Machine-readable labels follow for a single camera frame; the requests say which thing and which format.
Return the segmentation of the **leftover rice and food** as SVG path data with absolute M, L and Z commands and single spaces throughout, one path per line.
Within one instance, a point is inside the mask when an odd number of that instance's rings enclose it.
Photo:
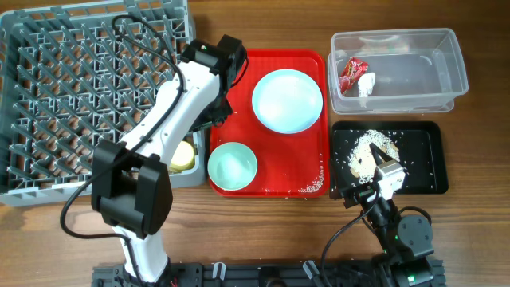
M 355 146 L 348 158 L 350 173 L 354 176 L 352 187 L 369 182 L 375 173 L 376 162 L 370 144 L 375 144 L 391 158 L 399 161 L 399 149 L 394 141 L 376 130 L 368 130 L 355 140 Z

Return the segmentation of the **mint green bowl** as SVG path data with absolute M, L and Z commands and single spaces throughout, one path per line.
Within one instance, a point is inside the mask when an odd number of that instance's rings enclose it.
M 243 143 L 228 142 L 210 154 L 207 171 L 212 183 L 224 191 L 239 191 L 255 179 L 258 161 Z

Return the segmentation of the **yellow plastic cup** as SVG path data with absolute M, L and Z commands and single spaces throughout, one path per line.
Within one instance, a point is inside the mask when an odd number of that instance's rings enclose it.
M 195 165 L 194 147 L 187 141 L 181 141 L 172 156 L 169 170 L 177 173 L 190 170 Z

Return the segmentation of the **white tissue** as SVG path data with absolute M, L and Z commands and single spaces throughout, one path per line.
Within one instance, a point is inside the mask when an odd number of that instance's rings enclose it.
M 359 97 L 369 97 L 373 93 L 375 86 L 375 73 L 364 73 L 358 79 L 358 95 Z

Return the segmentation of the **light blue plate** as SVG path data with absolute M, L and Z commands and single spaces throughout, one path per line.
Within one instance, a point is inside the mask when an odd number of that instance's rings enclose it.
M 278 69 L 255 85 L 252 109 L 269 130 L 296 134 L 309 129 L 319 118 L 324 100 L 319 85 L 306 73 Z

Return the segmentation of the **red strawberry cake wrapper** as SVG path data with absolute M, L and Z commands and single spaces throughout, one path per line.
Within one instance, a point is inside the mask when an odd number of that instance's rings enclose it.
M 343 95 L 367 72 L 368 63 L 358 58 L 351 57 L 339 76 L 340 93 Z

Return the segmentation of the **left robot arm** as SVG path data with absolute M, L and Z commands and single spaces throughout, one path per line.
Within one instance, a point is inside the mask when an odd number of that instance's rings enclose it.
M 226 99 L 247 62 L 242 42 L 225 35 L 216 45 L 192 41 L 178 72 L 158 89 L 150 112 L 119 143 L 100 141 L 94 152 L 91 205 L 124 240 L 126 263 L 114 281 L 126 286 L 171 283 L 160 229 L 173 202 L 168 167 L 190 131 L 225 122 Z

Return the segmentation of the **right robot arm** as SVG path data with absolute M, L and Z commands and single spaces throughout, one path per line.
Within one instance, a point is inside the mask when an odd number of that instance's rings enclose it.
M 421 208 L 395 206 L 393 196 L 402 189 L 403 166 L 375 143 L 370 143 L 375 171 L 371 180 L 356 187 L 333 191 L 346 208 L 361 206 L 358 217 L 342 227 L 324 247 L 359 221 L 371 228 L 383 253 L 372 259 L 372 268 L 383 286 L 433 286 L 437 276 L 428 257 L 434 253 L 430 215 Z

